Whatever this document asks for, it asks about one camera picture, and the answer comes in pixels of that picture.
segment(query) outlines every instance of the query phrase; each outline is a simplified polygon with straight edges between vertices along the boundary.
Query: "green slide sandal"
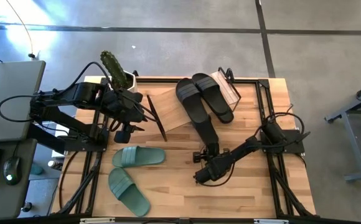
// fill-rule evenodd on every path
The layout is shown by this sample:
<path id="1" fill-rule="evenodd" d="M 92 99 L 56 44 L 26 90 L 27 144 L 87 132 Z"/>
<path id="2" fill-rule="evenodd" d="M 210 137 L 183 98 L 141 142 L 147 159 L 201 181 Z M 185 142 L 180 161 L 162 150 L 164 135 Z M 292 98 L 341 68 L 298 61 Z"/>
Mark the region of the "green slide sandal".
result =
<path id="1" fill-rule="evenodd" d="M 149 212 L 149 201 L 122 168 L 114 168 L 110 172 L 108 186 L 114 196 L 136 216 L 142 217 Z"/>
<path id="2" fill-rule="evenodd" d="M 113 156 L 116 167 L 136 167 L 160 164 L 164 162 L 166 153 L 159 148 L 129 146 L 120 149 Z"/>

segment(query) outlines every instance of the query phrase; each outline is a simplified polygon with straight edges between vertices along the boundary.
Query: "desk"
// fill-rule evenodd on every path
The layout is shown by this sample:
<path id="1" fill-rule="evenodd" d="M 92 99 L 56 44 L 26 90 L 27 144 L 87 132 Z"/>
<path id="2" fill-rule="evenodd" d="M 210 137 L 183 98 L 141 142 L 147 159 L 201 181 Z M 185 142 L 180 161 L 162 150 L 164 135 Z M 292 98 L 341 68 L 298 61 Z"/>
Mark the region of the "desk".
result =
<path id="1" fill-rule="evenodd" d="M 7 185 L 4 180 L 5 161 L 13 156 L 17 142 L 0 143 L 0 219 L 16 218 L 26 199 L 29 186 L 29 174 L 34 157 L 37 140 L 28 139 L 19 143 L 16 155 L 21 159 L 22 178 L 16 185 Z"/>
<path id="2" fill-rule="evenodd" d="M 176 77 L 139 77 L 148 78 Z M 86 77 L 86 82 L 100 82 L 101 77 Z M 275 111 L 289 108 L 285 79 L 269 79 L 271 96 Z M 164 93 L 175 87 L 175 83 L 138 82 L 138 91 L 151 96 Z M 219 136 L 220 147 L 234 149 L 261 125 L 258 113 L 256 90 L 253 85 L 236 84 L 242 99 L 235 111 L 235 119 L 230 124 L 222 124 L 215 116 L 212 123 Z M 146 97 L 142 104 L 148 107 Z M 93 111 L 78 110 L 76 118 L 91 123 Z M 293 117 L 282 116 L 278 123 L 283 129 L 294 129 Z M 118 144 L 110 136 L 107 151 L 103 154 L 98 187 L 96 190 L 94 217 L 134 217 L 110 192 L 108 174 L 114 168 L 111 164 L 114 153 L 125 146 L 160 147 L 166 152 L 164 163 L 154 166 L 126 168 L 140 191 L 151 203 L 147 217 L 199 217 L 199 218 L 274 218 L 275 210 L 271 193 L 271 184 L 266 156 L 262 151 L 254 152 L 236 163 L 232 178 L 221 187 L 204 187 L 194 182 L 194 172 L 201 168 L 192 162 L 192 152 L 203 146 L 197 132 L 190 123 L 166 133 L 168 142 L 164 142 L 156 123 L 140 123 L 146 131 L 136 131 L 129 144 Z M 85 153 L 78 153 L 63 182 L 63 202 L 65 203 L 80 184 Z M 300 158 L 285 154 L 284 160 L 290 188 L 297 198 L 312 213 L 315 213 L 311 190 L 305 166 Z M 85 192 L 83 205 L 86 207 L 89 190 Z M 284 194 L 280 190 L 282 208 L 286 211 Z M 59 198 L 56 194 L 53 212 L 59 210 Z"/>

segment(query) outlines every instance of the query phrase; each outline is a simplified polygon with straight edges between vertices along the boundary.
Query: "black slide sandal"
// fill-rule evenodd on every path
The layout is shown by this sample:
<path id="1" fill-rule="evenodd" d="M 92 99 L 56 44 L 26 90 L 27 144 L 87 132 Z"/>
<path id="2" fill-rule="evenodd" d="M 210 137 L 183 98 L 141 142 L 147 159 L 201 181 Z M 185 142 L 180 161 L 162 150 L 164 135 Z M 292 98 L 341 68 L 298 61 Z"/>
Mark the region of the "black slide sandal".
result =
<path id="1" fill-rule="evenodd" d="M 218 136 L 212 126 L 211 118 L 204 109 L 200 92 L 193 81 L 190 78 L 183 78 L 176 84 L 175 90 L 176 97 L 185 108 L 204 144 L 207 146 L 218 143 Z"/>
<path id="2" fill-rule="evenodd" d="M 232 122 L 234 119 L 232 109 L 222 96 L 218 83 L 204 73 L 193 75 L 192 80 L 218 119 L 225 124 Z"/>

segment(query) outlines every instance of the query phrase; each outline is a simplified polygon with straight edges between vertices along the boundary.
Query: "gray floor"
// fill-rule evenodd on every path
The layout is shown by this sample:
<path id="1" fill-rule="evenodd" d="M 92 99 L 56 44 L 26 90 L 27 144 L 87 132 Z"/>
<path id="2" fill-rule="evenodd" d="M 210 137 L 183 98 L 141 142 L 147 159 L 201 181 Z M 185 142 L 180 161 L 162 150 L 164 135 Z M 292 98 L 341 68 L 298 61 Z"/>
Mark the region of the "gray floor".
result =
<path id="1" fill-rule="evenodd" d="M 233 32 L 31 31 L 34 52 L 47 62 L 43 90 L 66 87 L 86 63 L 99 60 L 102 50 L 112 51 L 124 69 L 138 70 L 141 75 L 190 76 L 223 66 L 232 67 L 237 77 L 268 77 L 268 54 L 265 58 L 263 50 L 268 44 L 274 74 L 286 79 L 293 110 L 312 132 L 304 145 L 317 213 L 327 218 L 361 221 L 361 180 L 347 184 L 343 179 L 344 174 L 358 170 L 344 126 L 339 121 L 329 125 L 323 120 L 361 89 L 361 35 L 269 34 L 268 42 L 263 44 L 254 0 L 11 2 L 25 23 L 48 25 L 40 29 L 163 27 L 221 28 Z M 361 30 L 361 0 L 261 3 L 267 29 Z M 18 22 L 6 2 L 0 1 L 0 23 L 9 23 L 5 24 L 6 30 L 0 29 L 0 58 L 4 61 L 28 60 L 26 33 L 21 26 L 10 25 Z M 95 68 L 87 71 L 87 75 L 99 74 Z M 29 194 L 36 195 L 32 186 Z M 50 196 L 46 194 L 43 200 L 49 201 Z"/>

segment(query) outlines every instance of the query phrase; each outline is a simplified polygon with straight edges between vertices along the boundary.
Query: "white pot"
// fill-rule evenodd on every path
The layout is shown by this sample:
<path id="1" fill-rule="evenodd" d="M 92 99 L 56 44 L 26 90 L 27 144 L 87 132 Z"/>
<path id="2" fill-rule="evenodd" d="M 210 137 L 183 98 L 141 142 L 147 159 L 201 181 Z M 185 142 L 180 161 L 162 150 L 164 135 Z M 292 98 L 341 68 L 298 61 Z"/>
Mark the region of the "white pot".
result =
<path id="1" fill-rule="evenodd" d="M 136 93 L 138 91 L 138 86 L 136 85 L 136 76 L 132 73 L 129 73 L 127 71 L 124 71 L 125 75 L 128 77 L 132 77 L 133 83 L 132 86 L 128 88 L 128 91 L 132 92 L 132 93 Z"/>

